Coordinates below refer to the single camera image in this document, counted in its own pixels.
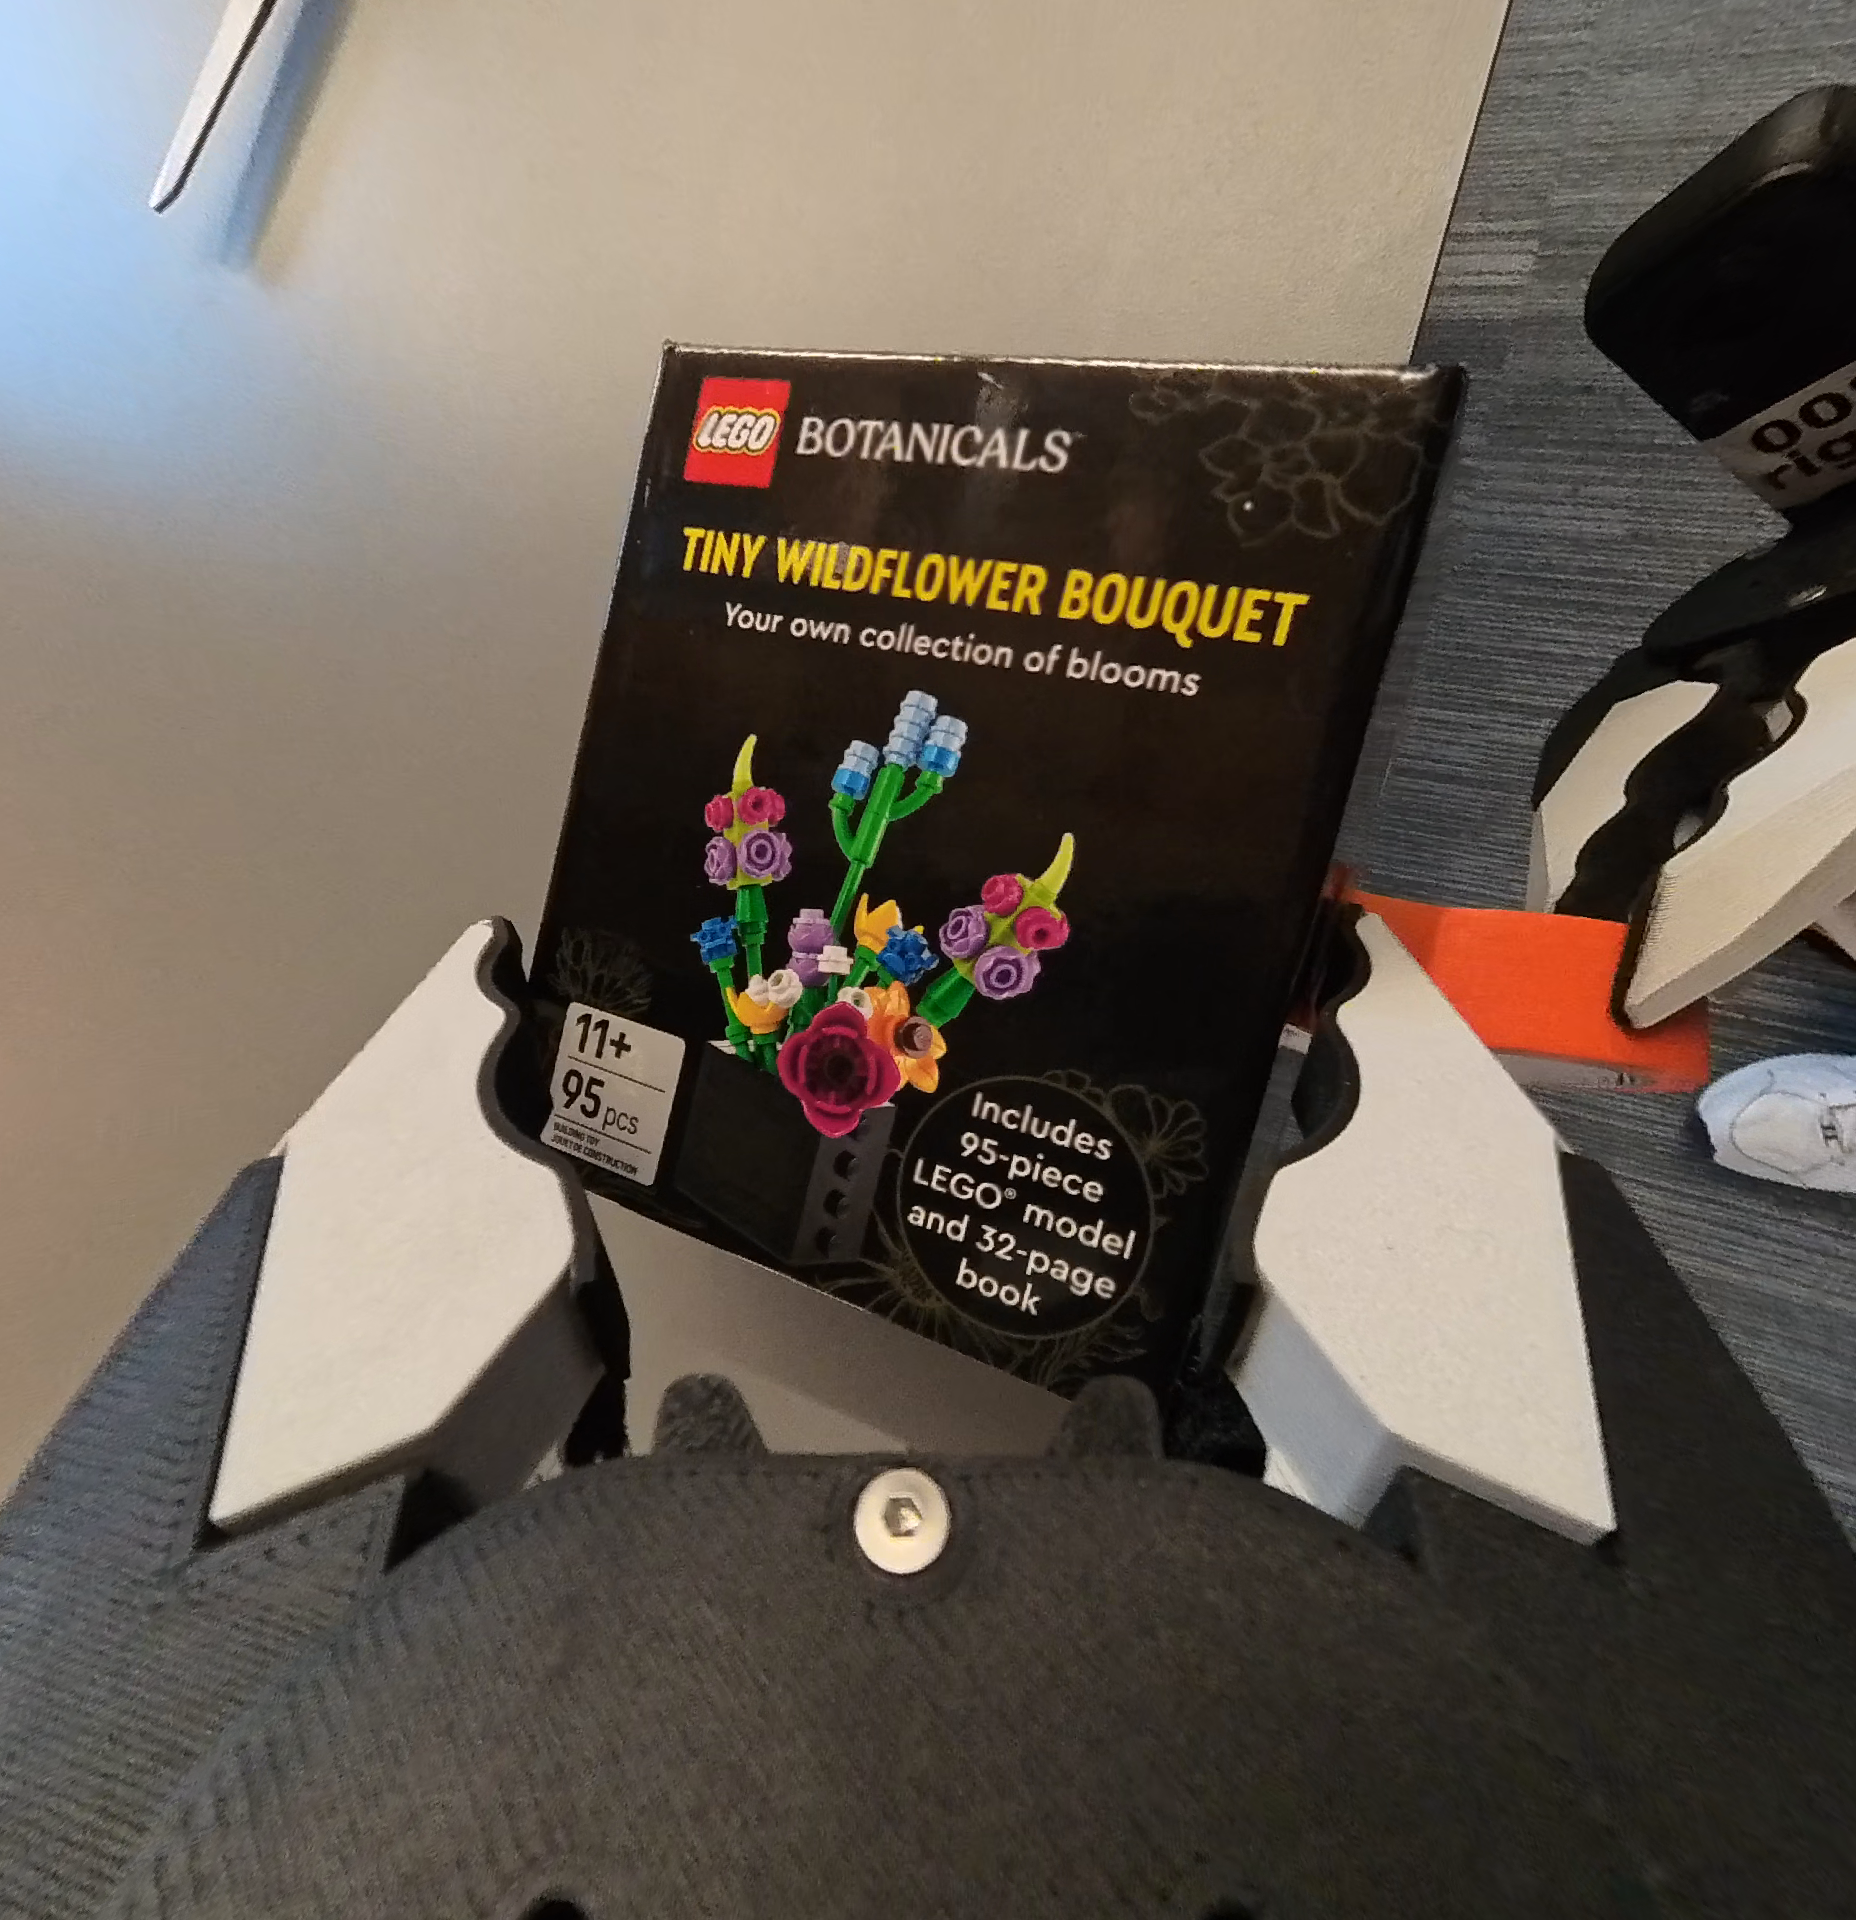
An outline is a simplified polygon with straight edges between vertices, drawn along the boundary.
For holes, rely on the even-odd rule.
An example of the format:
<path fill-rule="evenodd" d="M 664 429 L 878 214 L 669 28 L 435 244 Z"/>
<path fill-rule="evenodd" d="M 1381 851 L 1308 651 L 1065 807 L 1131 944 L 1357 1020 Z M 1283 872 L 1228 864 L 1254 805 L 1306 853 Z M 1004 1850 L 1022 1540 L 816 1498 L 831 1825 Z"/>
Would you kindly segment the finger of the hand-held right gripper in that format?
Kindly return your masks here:
<path fill-rule="evenodd" d="M 1803 719 L 1796 694 L 1603 679 L 1551 731 L 1535 779 L 1529 905 L 1634 920 L 1662 869 L 1721 815 L 1730 783 Z"/>
<path fill-rule="evenodd" d="M 1856 704 L 1809 704 L 1662 871 L 1621 995 L 1653 1026 L 1804 928 L 1856 958 Z"/>

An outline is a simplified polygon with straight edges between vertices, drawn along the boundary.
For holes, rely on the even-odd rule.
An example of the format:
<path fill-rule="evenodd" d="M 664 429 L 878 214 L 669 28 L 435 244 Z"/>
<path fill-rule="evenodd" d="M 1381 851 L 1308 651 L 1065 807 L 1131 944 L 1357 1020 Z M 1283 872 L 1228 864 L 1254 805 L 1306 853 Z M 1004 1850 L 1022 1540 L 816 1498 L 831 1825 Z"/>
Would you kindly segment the person's white sneaker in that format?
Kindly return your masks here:
<path fill-rule="evenodd" d="M 1787 1053 L 1697 1099 L 1716 1165 L 1762 1181 L 1856 1192 L 1856 1056 Z"/>

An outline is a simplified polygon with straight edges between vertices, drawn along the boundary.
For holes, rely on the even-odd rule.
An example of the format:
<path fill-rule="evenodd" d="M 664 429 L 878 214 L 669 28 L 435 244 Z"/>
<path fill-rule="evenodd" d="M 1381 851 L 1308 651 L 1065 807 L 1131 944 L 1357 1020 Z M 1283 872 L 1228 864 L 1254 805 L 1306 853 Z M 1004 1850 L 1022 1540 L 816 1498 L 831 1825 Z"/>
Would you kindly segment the orange tape roll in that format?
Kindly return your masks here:
<path fill-rule="evenodd" d="M 1698 1091 L 1707 1006 L 1645 1029 L 1612 1016 L 1628 923 L 1465 909 L 1353 890 L 1378 914 L 1515 1081 L 1557 1091 Z"/>

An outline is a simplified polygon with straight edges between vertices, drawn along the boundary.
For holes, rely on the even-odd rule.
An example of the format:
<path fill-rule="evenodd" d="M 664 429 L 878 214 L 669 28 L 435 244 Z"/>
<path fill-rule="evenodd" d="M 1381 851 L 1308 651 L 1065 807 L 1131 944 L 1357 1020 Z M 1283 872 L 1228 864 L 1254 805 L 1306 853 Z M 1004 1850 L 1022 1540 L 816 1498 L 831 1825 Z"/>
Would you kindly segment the orange grey handled scissors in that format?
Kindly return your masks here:
<path fill-rule="evenodd" d="M 221 111 L 226 109 L 273 9 L 273 0 L 226 4 L 167 150 L 162 156 L 156 179 L 148 194 L 148 209 L 163 213 L 173 207 L 185 191 L 206 141 L 221 120 Z"/>

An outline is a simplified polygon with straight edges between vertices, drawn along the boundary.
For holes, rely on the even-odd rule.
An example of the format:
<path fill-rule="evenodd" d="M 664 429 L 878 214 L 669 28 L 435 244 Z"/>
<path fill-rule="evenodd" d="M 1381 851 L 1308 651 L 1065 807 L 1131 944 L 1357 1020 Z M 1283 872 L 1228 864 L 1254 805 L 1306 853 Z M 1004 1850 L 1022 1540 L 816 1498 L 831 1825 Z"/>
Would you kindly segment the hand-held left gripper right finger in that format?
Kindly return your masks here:
<path fill-rule="evenodd" d="M 1378 917 L 1355 1101 L 1254 1221 L 1236 1383 L 1278 1489 L 1365 1519 L 1401 1469 L 1591 1544 L 1612 1495 L 1555 1134 Z"/>

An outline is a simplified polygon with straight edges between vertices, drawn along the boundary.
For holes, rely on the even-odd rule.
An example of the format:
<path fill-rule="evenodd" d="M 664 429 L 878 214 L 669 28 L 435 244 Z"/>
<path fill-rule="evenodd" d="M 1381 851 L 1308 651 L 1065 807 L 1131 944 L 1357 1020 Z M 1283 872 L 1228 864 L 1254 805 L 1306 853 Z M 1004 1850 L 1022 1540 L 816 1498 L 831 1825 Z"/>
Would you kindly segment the black lego flower box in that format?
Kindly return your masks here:
<path fill-rule="evenodd" d="M 542 1137 L 1053 1392 L 1190 1363 L 1459 369 L 669 350 Z"/>

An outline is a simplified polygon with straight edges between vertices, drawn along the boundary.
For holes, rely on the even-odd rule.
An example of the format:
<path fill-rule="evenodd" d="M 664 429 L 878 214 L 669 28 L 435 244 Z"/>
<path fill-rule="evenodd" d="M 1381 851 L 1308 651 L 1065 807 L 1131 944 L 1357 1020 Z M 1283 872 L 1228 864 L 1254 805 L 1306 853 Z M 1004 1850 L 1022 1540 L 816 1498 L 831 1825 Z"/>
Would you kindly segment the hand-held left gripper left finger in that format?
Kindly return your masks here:
<path fill-rule="evenodd" d="M 526 987 L 484 920 L 278 1145 L 210 1498 L 237 1534 L 435 1476 L 459 1508 L 627 1451 L 627 1312 L 578 1180 L 504 1113 Z"/>

